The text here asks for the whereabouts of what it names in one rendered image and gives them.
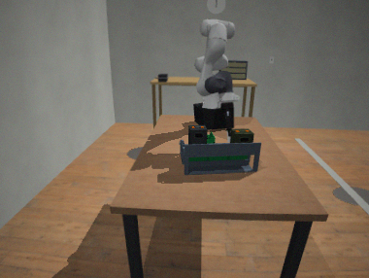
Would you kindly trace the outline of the grey shelf rack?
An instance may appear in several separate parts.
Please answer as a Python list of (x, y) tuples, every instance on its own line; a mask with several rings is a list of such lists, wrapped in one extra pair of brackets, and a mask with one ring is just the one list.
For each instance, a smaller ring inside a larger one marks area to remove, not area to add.
[[(185, 175), (257, 172), (261, 143), (185, 144), (180, 140)], [(188, 161), (189, 157), (248, 156), (248, 159)], [(253, 168), (250, 167), (254, 156)]]

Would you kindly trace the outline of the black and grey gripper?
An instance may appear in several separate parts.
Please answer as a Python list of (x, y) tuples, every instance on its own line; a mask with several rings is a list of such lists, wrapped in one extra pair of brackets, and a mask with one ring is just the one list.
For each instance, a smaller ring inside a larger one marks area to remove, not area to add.
[[(231, 135), (231, 113), (229, 112), (229, 109), (234, 109), (233, 102), (229, 103), (221, 103), (220, 104), (221, 110), (225, 110), (225, 120), (226, 120), (226, 129), (227, 131), (227, 142), (230, 142), (230, 135)], [(227, 113), (226, 113), (227, 112)]]

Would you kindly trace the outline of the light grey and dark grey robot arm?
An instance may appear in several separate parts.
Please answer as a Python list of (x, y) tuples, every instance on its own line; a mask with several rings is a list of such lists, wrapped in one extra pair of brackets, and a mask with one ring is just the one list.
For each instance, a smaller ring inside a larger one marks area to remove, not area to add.
[(215, 75), (212, 72), (212, 68), (216, 71), (228, 66), (228, 59), (224, 52), (227, 39), (231, 39), (235, 34), (234, 23), (205, 19), (200, 24), (200, 33), (202, 36), (205, 34), (206, 37), (209, 36), (205, 56), (196, 58), (194, 63), (196, 70), (201, 73), (196, 89), (201, 96), (205, 96), (202, 108), (217, 109), (220, 108), (221, 103), (239, 101), (240, 97), (235, 95), (232, 89), (230, 72), (219, 71)]

